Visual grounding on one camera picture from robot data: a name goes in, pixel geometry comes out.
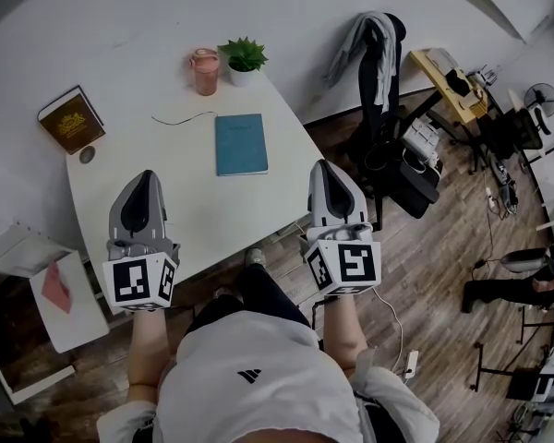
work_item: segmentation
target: pink tumbler lid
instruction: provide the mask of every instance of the pink tumbler lid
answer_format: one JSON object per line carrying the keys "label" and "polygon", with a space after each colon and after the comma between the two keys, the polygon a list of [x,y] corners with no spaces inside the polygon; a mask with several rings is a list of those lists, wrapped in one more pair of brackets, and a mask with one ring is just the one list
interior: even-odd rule
{"label": "pink tumbler lid", "polygon": [[220,67],[220,56],[212,49],[199,48],[190,59],[191,67],[197,72],[207,74],[218,70]]}

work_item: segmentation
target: pink paper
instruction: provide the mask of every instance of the pink paper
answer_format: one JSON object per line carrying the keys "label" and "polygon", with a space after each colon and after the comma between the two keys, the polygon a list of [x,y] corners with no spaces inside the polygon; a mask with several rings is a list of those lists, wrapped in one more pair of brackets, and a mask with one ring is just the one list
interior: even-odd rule
{"label": "pink paper", "polygon": [[59,268],[57,264],[55,264],[55,261],[51,261],[47,267],[47,273],[43,281],[42,295],[67,314],[70,313],[72,309],[70,291],[60,280]]}

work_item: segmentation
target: potted succulent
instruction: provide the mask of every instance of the potted succulent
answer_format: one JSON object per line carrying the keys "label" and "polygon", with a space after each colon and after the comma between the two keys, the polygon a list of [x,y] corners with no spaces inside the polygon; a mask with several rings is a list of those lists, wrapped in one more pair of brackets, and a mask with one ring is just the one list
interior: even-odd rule
{"label": "potted succulent", "polygon": [[265,46],[250,41],[248,37],[238,41],[228,40],[227,44],[218,46],[220,51],[228,56],[228,67],[230,67],[230,78],[237,87],[244,87],[256,76],[256,71],[268,61],[265,54]]}

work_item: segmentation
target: green plant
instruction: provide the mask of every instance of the green plant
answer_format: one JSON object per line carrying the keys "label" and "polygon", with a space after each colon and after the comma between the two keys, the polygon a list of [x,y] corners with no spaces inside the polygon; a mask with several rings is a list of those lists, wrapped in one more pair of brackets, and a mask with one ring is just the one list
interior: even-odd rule
{"label": "green plant", "polygon": [[265,61],[269,60],[262,53],[265,46],[257,44],[254,40],[249,41],[247,36],[244,40],[238,38],[236,42],[228,40],[227,44],[218,48],[228,56],[228,65],[239,72],[259,70]]}

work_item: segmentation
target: black boot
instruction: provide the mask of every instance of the black boot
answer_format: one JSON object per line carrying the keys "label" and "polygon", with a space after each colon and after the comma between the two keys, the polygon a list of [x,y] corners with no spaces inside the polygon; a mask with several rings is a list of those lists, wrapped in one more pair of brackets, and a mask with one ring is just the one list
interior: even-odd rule
{"label": "black boot", "polygon": [[472,312],[472,306],[474,302],[478,300],[476,295],[476,282],[468,281],[464,284],[464,298],[462,299],[462,312],[469,314]]}

